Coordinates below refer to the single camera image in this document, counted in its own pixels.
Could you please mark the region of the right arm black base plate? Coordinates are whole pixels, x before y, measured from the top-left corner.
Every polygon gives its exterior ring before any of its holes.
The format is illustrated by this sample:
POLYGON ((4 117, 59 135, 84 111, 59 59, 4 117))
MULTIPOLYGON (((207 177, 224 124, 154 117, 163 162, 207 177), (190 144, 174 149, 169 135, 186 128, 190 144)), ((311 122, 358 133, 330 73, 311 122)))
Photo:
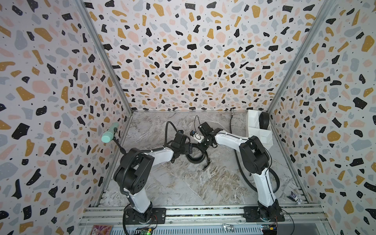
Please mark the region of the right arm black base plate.
POLYGON ((243 212, 243 217, 246 222, 285 222, 285 217, 282 211, 277 212, 276 215, 272 215, 270 218, 262 217, 257 206, 246 206, 243 208, 243 212))

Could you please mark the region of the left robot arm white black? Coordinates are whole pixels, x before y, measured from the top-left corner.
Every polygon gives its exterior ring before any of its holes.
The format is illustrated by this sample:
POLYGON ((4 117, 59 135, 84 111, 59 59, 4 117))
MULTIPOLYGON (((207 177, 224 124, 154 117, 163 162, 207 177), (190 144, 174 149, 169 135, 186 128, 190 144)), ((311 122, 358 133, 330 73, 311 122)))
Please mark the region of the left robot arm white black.
POLYGON ((162 147, 146 150, 132 148, 129 151, 120 148, 123 156, 113 179, 118 184, 120 193, 129 201, 129 205, 124 209, 126 222, 146 224, 153 218, 153 205, 145 190, 152 167, 174 162, 180 155, 191 154, 192 151, 190 138, 183 130, 178 130, 171 121, 165 125, 162 147))

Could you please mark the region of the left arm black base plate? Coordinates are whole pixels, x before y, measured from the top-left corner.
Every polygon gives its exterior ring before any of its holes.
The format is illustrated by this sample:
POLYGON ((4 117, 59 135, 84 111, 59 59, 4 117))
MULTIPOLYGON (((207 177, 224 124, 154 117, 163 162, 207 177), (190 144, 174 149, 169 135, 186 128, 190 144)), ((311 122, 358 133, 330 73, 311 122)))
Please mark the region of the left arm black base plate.
POLYGON ((132 207, 124 209, 124 225, 149 225, 165 224, 166 208, 148 208, 146 212, 140 213, 132 207))

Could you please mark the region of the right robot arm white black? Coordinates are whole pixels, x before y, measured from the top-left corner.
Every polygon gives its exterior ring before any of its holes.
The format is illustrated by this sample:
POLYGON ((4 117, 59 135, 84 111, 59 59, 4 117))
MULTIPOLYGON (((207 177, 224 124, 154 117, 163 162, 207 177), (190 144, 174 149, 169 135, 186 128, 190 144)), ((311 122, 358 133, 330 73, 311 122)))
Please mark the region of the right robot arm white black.
POLYGON ((258 193, 258 214, 261 220, 270 221, 281 212, 269 177, 270 156, 258 137, 240 137, 221 128, 212 129, 207 122, 199 127, 201 134, 191 131, 198 141, 197 147, 206 151, 210 146, 226 146, 240 152, 245 169, 251 173, 258 193))

